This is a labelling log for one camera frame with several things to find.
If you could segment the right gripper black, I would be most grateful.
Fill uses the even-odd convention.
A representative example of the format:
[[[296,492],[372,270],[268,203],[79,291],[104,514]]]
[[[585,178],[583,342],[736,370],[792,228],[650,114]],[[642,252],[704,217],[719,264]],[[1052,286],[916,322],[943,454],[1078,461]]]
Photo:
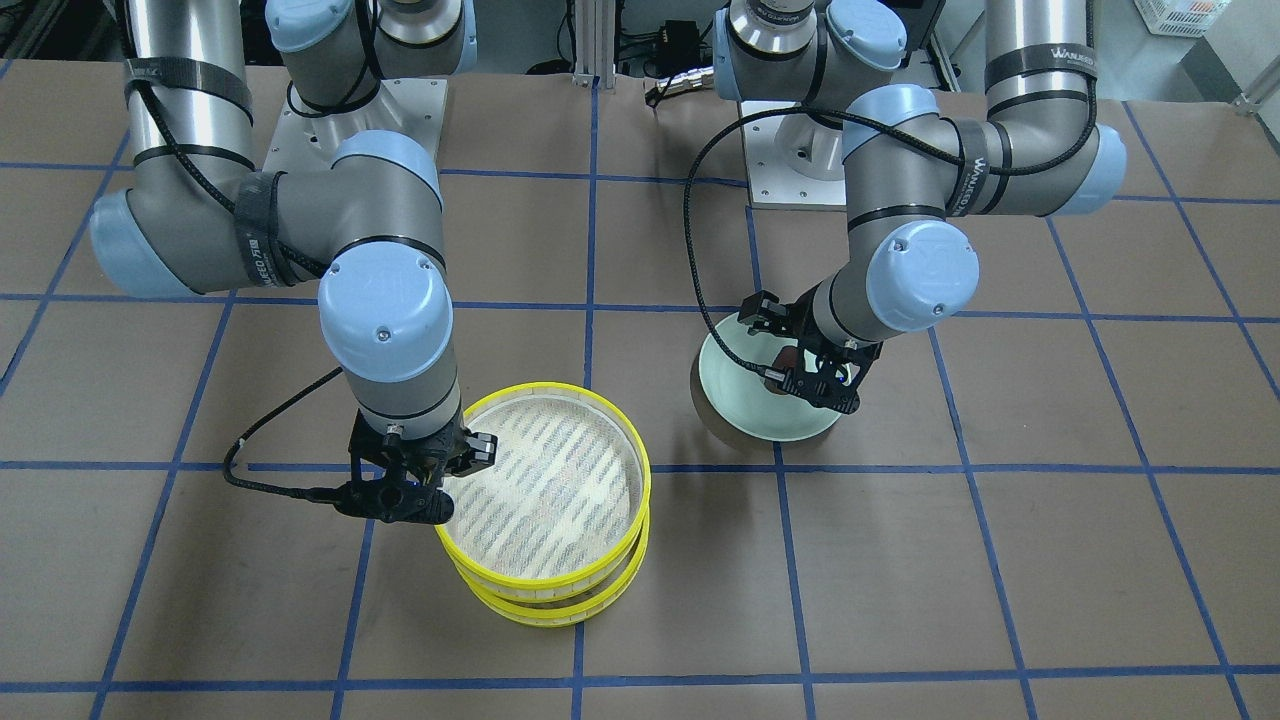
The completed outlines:
[[[349,437],[349,456],[353,462],[364,461],[383,469],[387,477],[429,486],[438,486],[443,477],[470,477],[497,461],[498,438],[468,430],[460,409],[428,436],[410,438],[406,432],[406,425],[392,421],[372,424],[357,414]]]

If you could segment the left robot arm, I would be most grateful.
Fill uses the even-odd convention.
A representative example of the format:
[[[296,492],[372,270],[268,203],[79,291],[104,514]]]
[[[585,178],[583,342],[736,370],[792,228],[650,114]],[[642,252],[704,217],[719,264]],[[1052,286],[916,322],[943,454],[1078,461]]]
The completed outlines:
[[[797,301],[742,304],[753,333],[844,357],[963,309],[979,264],[959,217],[1089,214],[1123,184],[1126,147],[1097,122],[1089,1],[988,1],[982,119],[896,83],[906,29],[879,1],[731,1],[713,28],[716,91],[791,102],[840,127],[847,261]]]

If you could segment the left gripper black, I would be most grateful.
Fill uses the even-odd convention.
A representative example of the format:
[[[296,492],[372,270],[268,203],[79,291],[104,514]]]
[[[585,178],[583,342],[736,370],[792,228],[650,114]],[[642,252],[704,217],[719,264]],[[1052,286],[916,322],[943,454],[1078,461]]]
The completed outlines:
[[[815,356],[818,369],[833,368],[838,375],[864,375],[881,357],[883,345],[854,340],[847,347],[844,341],[833,342],[818,327],[817,310],[820,307],[819,288],[815,286],[794,302],[782,304],[769,291],[748,296],[739,309],[739,324],[749,334],[767,333],[780,338],[797,340],[797,346]]]

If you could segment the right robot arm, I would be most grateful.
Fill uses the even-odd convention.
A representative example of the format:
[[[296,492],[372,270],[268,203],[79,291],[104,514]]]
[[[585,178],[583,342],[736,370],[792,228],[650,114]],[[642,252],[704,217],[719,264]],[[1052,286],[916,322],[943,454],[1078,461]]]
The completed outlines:
[[[250,159],[237,1],[115,1],[134,184],[91,215],[105,275],[138,299],[317,282],[326,346],[358,404],[351,452],[430,486],[494,462],[465,428],[434,154],[390,86],[467,70],[470,1],[269,1],[269,37],[317,169]]]

